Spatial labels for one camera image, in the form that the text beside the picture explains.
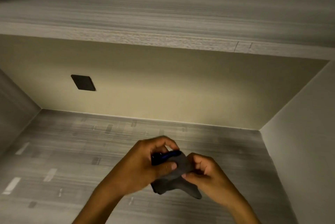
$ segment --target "forearm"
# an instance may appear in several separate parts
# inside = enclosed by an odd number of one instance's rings
[[[250,204],[241,195],[228,207],[236,224],[261,224]]]
[[[104,224],[123,196],[103,182],[99,184],[73,224]]]

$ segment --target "fingernail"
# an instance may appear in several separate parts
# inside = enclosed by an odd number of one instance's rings
[[[171,169],[172,169],[172,170],[175,170],[176,168],[177,168],[177,163],[172,163],[172,164],[171,164]]]

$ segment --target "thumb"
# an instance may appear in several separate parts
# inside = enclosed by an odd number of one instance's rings
[[[199,174],[196,174],[194,172],[190,172],[190,173],[186,173],[186,174],[183,174],[182,177],[192,183],[192,184],[195,184],[197,185],[198,187],[201,187],[201,185],[207,181],[207,179],[209,178],[208,176],[206,175],[199,175]]]
[[[155,179],[169,174],[171,171],[177,168],[177,164],[175,162],[165,162],[157,166],[153,166],[155,170]]]

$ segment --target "white rectangular patch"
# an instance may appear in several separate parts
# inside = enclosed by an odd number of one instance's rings
[[[27,148],[27,146],[29,146],[29,144],[30,144],[29,142],[24,143],[23,146],[15,154],[21,155],[24,152],[24,150]]]
[[[57,169],[56,168],[50,168],[50,170],[48,171],[47,176],[44,178],[44,182],[50,182],[52,180],[52,178],[54,177],[54,175],[56,174]]]
[[[20,177],[15,177],[12,179],[12,181],[8,184],[7,188],[2,192],[3,195],[9,195],[12,193],[12,191],[15,189],[19,181],[21,180]]]

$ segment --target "person's right hand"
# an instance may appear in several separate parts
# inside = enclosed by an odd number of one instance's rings
[[[197,185],[212,200],[225,207],[231,207],[244,199],[213,158],[195,153],[189,154],[187,158],[196,171],[182,177]]]

